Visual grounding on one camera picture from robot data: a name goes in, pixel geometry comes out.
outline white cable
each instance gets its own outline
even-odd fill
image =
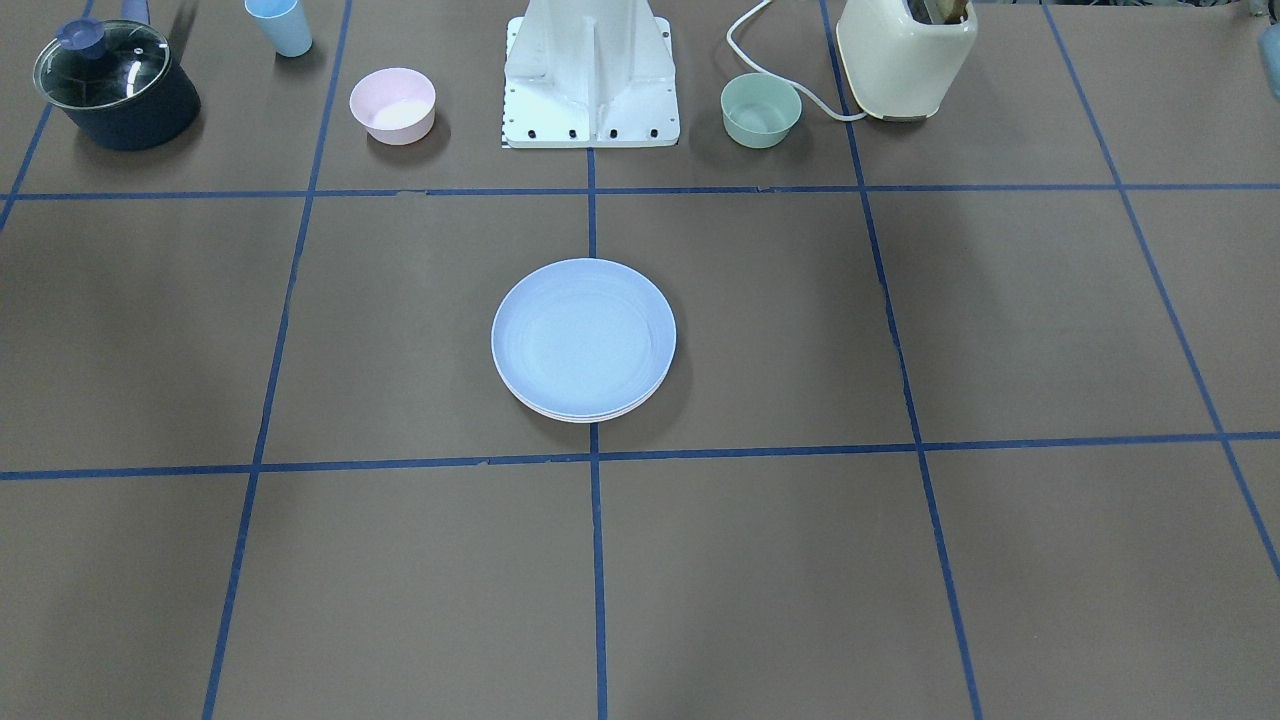
[[[742,15],[741,18],[739,18],[736,23],[728,26],[728,32],[724,33],[724,40],[728,42],[728,46],[733,49],[733,53],[737,53],[737,56],[741,58],[741,60],[744,63],[746,63],[748,65],[750,65],[751,69],[754,69],[755,72],[776,77],[776,78],[778,78],[778,79],[781,79],[781,81],[783,81],[786,83],[790,83],[791,87],[799,90],[800,92],[804,92],[805,95],[808,95],[809,100],[813,100],[814,102],[817,102],[818,106],[822,108],[822,111],[827,113],[828,115],[831,115],[831,119],[833,119],[833,120],[840,120],[842,123],[851,123],[854,120],[860,120],[860,119],[865,118],[867,113],[858,113],[856,115],[841,115],[840,113],[832,110],[831,108],[827,106],[826,102],[822,101],[822,99],[819,99],[817,95],[814,95],[814,92],[812,90],[809,90],[808,87],[800,85],[799,82],[796,82],[794,79],[787,79],[787,78],[785,78],[785,77],[782,77],[782,76],[780,76],[777,73],[771,73],[769,70],[762,68],[760,65],[758,65],[755,63],[755,60],[748,58],[746,53],[742,53],[742,49],[737,46],[737,42],[733,42],[733,33],[737,32],[737,28],[741,27],[742,23],[745,23],[746,20],[749,20],[751,18],[751,15],[754,15],[754,14],[759,13],[762,9],[764,9],[764,6],[768,5],[769,3],[773,3],[773,0],[762,0],[759,5],[756,5],[756,6],[751,8],[750,10],[748,10],[746,14]]]

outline white plate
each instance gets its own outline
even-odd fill
[[[557,420],[595,423],[658,389],[676,352],[676,318],[631,268],[561,260],[511,288],[493,319],[492,350],[521,402]]]

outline pot lid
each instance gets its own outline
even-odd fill
[[[169,67],[169,42],[133,20],[104,20],[92,51],[58,40],[36,59],[36,87],[60,108],[101,109],[123,102],[156,82]],[[101,51],[100,56],[92,56]]]

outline table surface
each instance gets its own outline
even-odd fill
[[[120,154],[0,8],[0,716],[1271,717],[1280,104],[1266,22],[979,5],[919,124],[733,145],[723,31],[654,0],[682,136],[499,146],[522,0],[152,3],[202,101]],[[850,99],[842,4],[753,56]],[[389,65],[406,147],[346,102]],[[531,270],[649,277],[673,365],[598,425],[503,387]]]

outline blue cup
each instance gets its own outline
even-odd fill
[[[297,58],[311,49],[311,27],[301,0],[244,0],[244,10],[280,55]]]

